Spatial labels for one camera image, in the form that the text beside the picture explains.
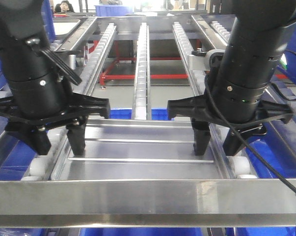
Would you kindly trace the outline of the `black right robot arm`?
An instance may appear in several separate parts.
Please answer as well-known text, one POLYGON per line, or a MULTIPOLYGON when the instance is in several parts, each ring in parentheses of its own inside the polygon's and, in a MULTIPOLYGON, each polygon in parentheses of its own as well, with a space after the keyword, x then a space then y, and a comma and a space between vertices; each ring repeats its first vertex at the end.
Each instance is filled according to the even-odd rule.
POLYGON ((200 96, 170 100, 168 115, 189 117, 194 152, 205 153, 209 124, 239 131, 245 140, 264 135, 264 123, 288 123, 287 105, 261 99, 296 27, 296 0, 235 0, 236 19, 220 65, 206 76, 208 88, 200 96))

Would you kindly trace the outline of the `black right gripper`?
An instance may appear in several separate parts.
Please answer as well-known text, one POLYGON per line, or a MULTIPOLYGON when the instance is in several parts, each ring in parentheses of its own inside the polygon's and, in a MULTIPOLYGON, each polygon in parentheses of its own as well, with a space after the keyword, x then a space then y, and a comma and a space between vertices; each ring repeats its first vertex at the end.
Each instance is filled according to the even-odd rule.
MULTIPOLYGON (((194 133, 194 153, 197 156, 202 156, 208 147, 211 138, 209 123, 218 124, 224 127, 234 127, 239 129, 241 137, 247 141, 252 137, 252 130, 242 130, 244 128, 255 127, 259 124, 273 120, 281 120, 288 123, 293 117, 293 111, 287 104, 273 103, 266 100, 261 100, 253 114, 247 118, 240 114, 243 106, 240 105, 235 111, 231 110, 230 106, 226 110, 219 111, 226 120, 223 120, 216 108, 212 105, 207 95, 194 96, 179 100, 169 100, 167 103, 168 117, 176 116, 190 117, 191 125, 194 133)), ((227 156, 234 156, 241 151, 245 145, 235 135, 232 130, 228 134, 223 143, 223 149, 227 156)))

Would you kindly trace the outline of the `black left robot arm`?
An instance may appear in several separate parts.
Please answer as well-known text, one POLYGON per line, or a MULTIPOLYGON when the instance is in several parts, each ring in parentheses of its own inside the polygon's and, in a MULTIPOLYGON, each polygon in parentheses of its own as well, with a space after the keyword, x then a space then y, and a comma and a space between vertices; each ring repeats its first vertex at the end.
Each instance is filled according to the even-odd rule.
POLYGON ((50 49, 40 0, 0 0, 1 70, 12 95, 0 98, 5 131, 39 155, 50 151, 47 131, 65 127, 75 155, 85 150, 90 114, 108 118, 109 100, 74 93, 82 80, 50 49))

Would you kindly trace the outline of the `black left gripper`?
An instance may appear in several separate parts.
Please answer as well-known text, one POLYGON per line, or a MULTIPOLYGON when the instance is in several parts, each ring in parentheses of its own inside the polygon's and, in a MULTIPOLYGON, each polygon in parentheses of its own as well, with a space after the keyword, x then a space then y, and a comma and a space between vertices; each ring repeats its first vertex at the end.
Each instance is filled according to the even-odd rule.
POLYGON ((89 115, 109 118, 109 100, 73 93, 65 110, 54 115, 29 118, 21 112, 14 97, 0 98, 0 117, 25 124, 7 125, 5 127, 6 133, 24 142, 38 155, 47 155, 51 148, 46 131, 39 131, 38 129, 51 130, 62 126, 66 126, 68 130, 67 138, 73 154, 76 156, 84 155, 85 128, 89 115))

